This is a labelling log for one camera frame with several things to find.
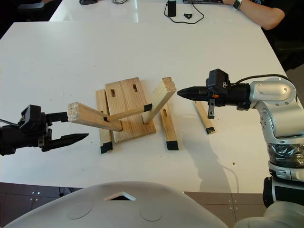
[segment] cable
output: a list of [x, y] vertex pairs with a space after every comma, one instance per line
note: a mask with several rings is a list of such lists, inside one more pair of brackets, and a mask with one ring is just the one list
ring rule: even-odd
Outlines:
[[195, 21], [195, 22], [174, 21], [171, 17], [169, 17], [169, 16], [166, 14], [166, 10], [167, 10], [167, 6], [168, 6], [168, 2], [169, 2], [169, 1], [170, 1], [170, 0], [168, 0], [167, 3], [166, 3], [165, 11], [163, 12], [163, 14], [164, 14], [166, 17], [168, 17], [168, 18], [169, 18], [172, 22], [174, 22], [174, 23], [183, 23], [183, 24], [194, 25], [194, 24], [198, 23], [200, 20], [203, 20], [204, 17], [205, 17], [205, 15], [204, 15], [202, 12], [200, 12], [200, 11], [194, 6], [194, 4], [192, 4], [192, 6], [194, 7], [194, 9], [196, 9], [196, 11], [199, 12], [199, 13], [202, 15], [202, 17], [201, 17], [200, 19], [198, 19], [198, 20]]
[[238, 81], [237, 81], [236, 83], [234, 83], [234, 84], [239, 84], [239, 83], [241, 83], [241, 82], [243, 82], [243, 81], [246, 81], [246, 80], [249, 80], [249, 79], [252, 79], [252, 78], [259, 78], [259, 77], [281, 77], [281, 78], [284, 78], [284, 79], [286, 79], [287, 81], [289, 81], [289, 82], [292, 83], [292, 81], [290, 81], [289, 78], [286, 77], [286, 76], [278, 75], [278, 74], [269, 74], [269, 75], [255, 75], [255, 76], [250, 76], [250, 77], [244, 77], [243, 79], [238, 80]]
[[121, 1], [117, 1], [117, 0], [112, 0], [112, 3], [114, 3], [115, 5], [121, 5], [126, 3], [128, 0], [121, 0]]
[[3, 122], [3, 123], [5, 123], [5, 124], [9, 124], [9, 125], [12, 125], [12, 126], [18, 126], [18, 124], [12, 123], [12, 122], [7, 121], [7, 120], [2, 120], [2, 119], [0, 119], [0, 122]]

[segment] wooden board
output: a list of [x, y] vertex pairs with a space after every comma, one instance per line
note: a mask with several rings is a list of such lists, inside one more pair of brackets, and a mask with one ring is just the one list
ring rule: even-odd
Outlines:
[[[137, 77], [108, 83], [105, 85], [105, 92], [110, 115], [129, 111], [147, 104], [141, 82]], [[121, 123], [123, 130], [113, 132], [115, 143], [156, 133], [153, 121], [143, 124], [141, 114], [121, 119]]]
[[[106, 115], [109, 115], [108, 103], [106, 100], [104, 89], [96, 91], [96, 102], [97, 102], [97, 110]], [[110, 130], [99, 128], [99, 137], [100, 137], [101, 153], [105, 153], [113, 149], [112, 135]]]
[[106, 114], [79, 102], [74, 102], [68, 105], [67, 116], [69, 122], [72, 123], [83, 124], [97, 128], [105, 128], [113, 131], [122, 130], [122, 125], [119, 120], [107, 122], [104, 120], [104, 117], [107, 117]]

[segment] wooden plank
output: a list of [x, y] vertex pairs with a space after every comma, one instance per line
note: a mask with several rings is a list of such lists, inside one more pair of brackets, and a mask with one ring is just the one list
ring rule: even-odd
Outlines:
[[67, 116], [69, 122], [83, 124], [91, 127], [104, 128], [107, 130], [121, 131], [120, 121], [107, 122], [104, 117], [107, 115], [90, 108], [82, 103], [74, 102], [68, 105]]
[[[110, 115], [126, 112], [147, 104], [142, 85], [137, 77], [108, 83], [105, 85], [105, 92]], [[123, 130], [113, 132], [115, 143], [156, 133], [154, 123], [143, 124], [141, 114], [123, 118], [121, 123]]]
[[172, 97], [175, 91], [176, 88], [171, 77], [164, 77], [152, 95], [152, 109], [142, 114], [142, 119], [145, 124], [154, 118], [154, 116]]
[[[109, 115], [108, 103], [106, 100], [104, 89], [96, 91], [96, 102], [97, 102], [97, 110], [106, 115]], [[106, 153], [113, 149], [112, 135], [110, 130], [99, 128], [99, 138], [100, 138], [101, 153]]]
[[200, 119], [202, 120], [205, 128], [206, 128], [206, 132], [207, 134], [212, 134], [215, 132], [214, 127], [210, 121], [210, 119], [208, 119], [207, 113], [203, 107], [203, 104], [201, 103], [201, 101], [193, 101], [196, 110], [199, 113]]
[[177, 144], [177, 138], [174, 130], [174, 125], [169, 109], [168, 103], [166, 103], [161, 109], [161, 122], [162, 128], [166, 137], [167, 149], [169, 151], [178, 151], [179, 146]]
[[122, 113], [110, 115], [110, 116], [106, 117], [105, 120], [109, 121], [109, 122], [114, 121], [114, 120], [120, 120], [120, 119], [126, 118], [131, 115], [136, 115], [139, 113], [147, 112], [147, 111], [151, 110], [151, 108], [152, 108], [152, 104], [143, 105], [141, 107], [131, 109], [131, 110], [128, 110], [128, 111], [125, 111]]

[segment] black device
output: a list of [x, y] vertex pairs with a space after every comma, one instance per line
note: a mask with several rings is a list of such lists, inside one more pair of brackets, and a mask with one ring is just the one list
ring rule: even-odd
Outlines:
[[79, 3], [81, 5], [90, 5], [90, 4], [94, 4], [97, 2], [98, 2], [98, 0], [79, 0]]
[[267, 208], [276, 201], [288, 201], [304, 206], [304, 184], [267, 177], [264, 179], [263, 201]]
[[214, 119], [214, 107], [233, 105], [237, 110], [250, 108], [250, 85], [229, 81], [228, 74], [220, 69], [211, 70], [206, 80], [206, 86], [194, 86], [182, 89], [177, 95], [192, 101], [207, 101], [209, 105], [208, 118]]
[[168, 17], [176, 16], [176, 1], [168, 1]]
[[223, 0], [183, 0], [183, 2], [190, 4], [223, 4]]
[[45, 114], [41, 107], [29, 105], [21, 113], [18, 124], [10, 123], [0, 128], [0, 154], [13, 154], [22, 147], [40, 147], [43, 152], [55, 148], [72, 145], [89, 134], [64, 135], [60, 139], [52, 139], [52, 130], [48, 127], [53, 122], [67, 122], [67, 113]]

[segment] wooden stick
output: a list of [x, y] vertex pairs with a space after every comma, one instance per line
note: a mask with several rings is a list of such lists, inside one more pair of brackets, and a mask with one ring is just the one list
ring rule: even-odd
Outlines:
[[[101, 89], [96, 91], [96, 102], [97, 110], [106, 115], [109, 114], [108, 103], [106, 100], [105, 90]], [[99, 128], [99, 138], [100, 138], [100, 152], [106, 153], [113, 149], [112, 135], [110, 130]]]
[[214, 127], [210, 121], [210, 119], [208, 119], [207, 117], [207, 113], [203, 107], [203, 104], [201, 103], [201, 101], [194, 101], [193, 102], [195, 107], [196, 107], [196, 110], [198, 111], [199, 113], [199, 116], [200, 116], [200, 119], [202, 120], [205, 128], [206, 128], [206, 132], [207, 134], [212, 134], [215, 132], [214, 130]]
[[107, 122], [104, 117], [108, 115], [99, 112], [93, 108], [85, 106], [82, 103], [74, 102], [68, 105], [67, 112], [69, 122], [83, 124], [91, 127], [104, 128], [107, 130], [121, 131], [122, 124], [120, 121]]
[[169, 151], [178, 151], [179, 146], [177, 144], [177, 138], [174, 130], [173, 121], [168, 103], [166, 103], [161, 109], [161, 122], [162, 128], [165, 133], [167, 149]]
[[176, 88], [170, 77], [164, 77], [152, 95], [152, 109], [142, 114], [143, 123], [147, 124], [175, 93]]
[[122, 113], [117, 113], [117, 114], [114, 114], [114, 115], [110, 115], [108, 117], [105, 117], [104, 120], [111, 122], [111, 121], [114, 121], [114, 120], [123, 119], [123, 118], [129, 117], [129, 116], [132, 116], [132, 115], [136, 115], [136, 114], [139, 114], [139, 113], [147, 112], [151, 109], [152, 109], [152, 104], [147, 104], [147, 105], [143, 105], [141, 107], [135, 108], [135, 109], [131, 109], [131, 110], [122, 112]]

